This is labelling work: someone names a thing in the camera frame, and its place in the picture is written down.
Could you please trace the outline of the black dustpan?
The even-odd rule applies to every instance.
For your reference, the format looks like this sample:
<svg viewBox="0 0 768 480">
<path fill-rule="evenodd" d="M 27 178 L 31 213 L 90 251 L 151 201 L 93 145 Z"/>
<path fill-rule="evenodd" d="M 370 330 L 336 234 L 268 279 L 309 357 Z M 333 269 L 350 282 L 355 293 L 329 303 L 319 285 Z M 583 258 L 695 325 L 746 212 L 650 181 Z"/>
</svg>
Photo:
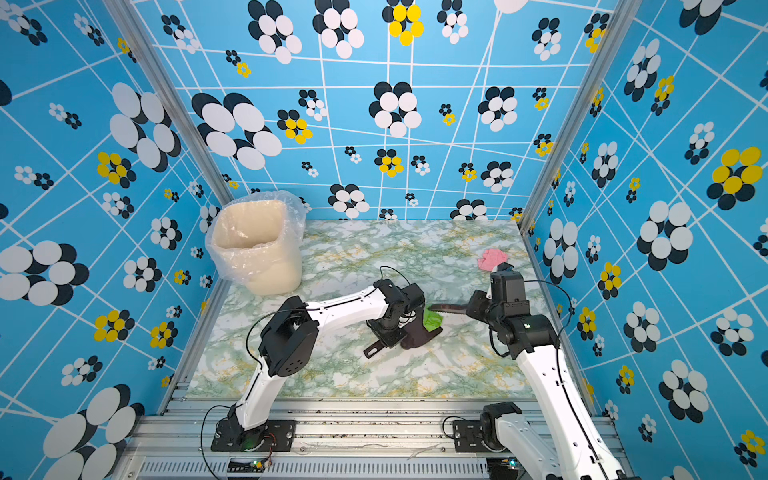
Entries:
<svg viewBox="0 0 768 480">
<path fill-rule="evenodd" d="M 406 324 L 403 330 L 406 335 L 400 342 L 400 346 L 405 350 L 423 347 L 443 332 L 442 327 L 428 331 L 422 322 L 416 321 Z"/>
</svg>

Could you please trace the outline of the cartoon face hand brush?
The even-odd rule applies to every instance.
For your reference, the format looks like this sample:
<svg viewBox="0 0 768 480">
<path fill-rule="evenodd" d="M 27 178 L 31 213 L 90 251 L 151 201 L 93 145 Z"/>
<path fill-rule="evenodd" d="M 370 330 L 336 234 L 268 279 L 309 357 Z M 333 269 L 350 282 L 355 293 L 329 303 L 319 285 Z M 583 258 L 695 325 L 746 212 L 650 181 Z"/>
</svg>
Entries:
<svg viewBox="0 0 768 480">
<path fill-rule="evenodd" d="M 466 305 L 450 304 L 450 303 L 433 303 L 428 306 L 428 309 L 432 312 L 465 315 L 467 313 Z"/>
</svg>

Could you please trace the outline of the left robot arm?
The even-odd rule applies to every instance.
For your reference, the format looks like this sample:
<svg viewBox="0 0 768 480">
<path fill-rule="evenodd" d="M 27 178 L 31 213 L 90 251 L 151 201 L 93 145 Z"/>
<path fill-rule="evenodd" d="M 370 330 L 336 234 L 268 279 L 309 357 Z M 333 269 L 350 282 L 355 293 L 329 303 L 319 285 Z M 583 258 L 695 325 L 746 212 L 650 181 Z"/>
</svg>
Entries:
<svg viewBox="0 0 768 480">
<path fill-rule="evenodd" d="M 281 448 L 285 437 L 268 421 L 270 409 L 286 379 L 308 365 L 324 331 L 365 323 L 377 338 L 363 351 L 372 358 L 385 348 L 422 347 L 442 333 L 442 320 L 429 327 L 427 314 L 425 296 L 417 284 L 400 288 L 389 279 L 325 301 L 305 302 L 298 296 L 286 299 L 262 329 L 251 383 L 227 416 L 217 422 L 211 449 Z"/>
</svg>

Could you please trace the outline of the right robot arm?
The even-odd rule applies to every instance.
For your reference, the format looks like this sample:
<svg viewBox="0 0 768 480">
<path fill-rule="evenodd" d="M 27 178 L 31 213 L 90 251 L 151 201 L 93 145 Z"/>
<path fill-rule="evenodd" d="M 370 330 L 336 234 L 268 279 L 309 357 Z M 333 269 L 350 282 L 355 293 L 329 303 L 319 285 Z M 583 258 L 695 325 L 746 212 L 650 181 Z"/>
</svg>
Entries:
<svg viewBox="0 0 768 480">
<path fill-rule="evenodd" d="M 493 272 L 489 289 L 474 292 L 467 315 L 485 323 L 508 348 L 552 439 L 544 441 L 520 407 L 506 402 L 483 408 L 485 444 L 509 450 L 533 479 L 628 479 L 575 387 L 552 322 L 531 313 L 522 275 L 513 269 Z"/>
</svg>

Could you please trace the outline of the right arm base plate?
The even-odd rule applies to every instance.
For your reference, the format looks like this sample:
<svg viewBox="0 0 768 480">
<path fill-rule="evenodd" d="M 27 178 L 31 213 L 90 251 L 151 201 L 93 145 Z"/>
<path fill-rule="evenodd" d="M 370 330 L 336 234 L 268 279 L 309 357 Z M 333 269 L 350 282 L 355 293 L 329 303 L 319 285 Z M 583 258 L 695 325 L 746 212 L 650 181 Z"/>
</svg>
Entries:
<svg viewBox="0 0 768 480">
<path fill-rule="evenodd" d="M 508 448 L 493 447 L 485 440 L 479 420 L 453 419 L 450 436 L 457 453 L 510 453 Z"/>
</svg>

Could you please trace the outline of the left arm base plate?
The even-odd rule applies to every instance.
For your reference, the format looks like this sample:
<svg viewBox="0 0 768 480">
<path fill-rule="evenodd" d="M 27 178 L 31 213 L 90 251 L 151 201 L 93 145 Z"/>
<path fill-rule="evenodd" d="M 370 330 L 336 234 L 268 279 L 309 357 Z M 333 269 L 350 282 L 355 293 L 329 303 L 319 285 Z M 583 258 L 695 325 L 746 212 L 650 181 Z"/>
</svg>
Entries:
<svg viewBox="0 0 768 480">
<path fill-rule="evenodd" d="M 235 417 L 217 422 L 211 450 L 214 452 L 289 452 L 295 438 L 295 420 L 268 420 L 244 430 Z"/>
</svg>

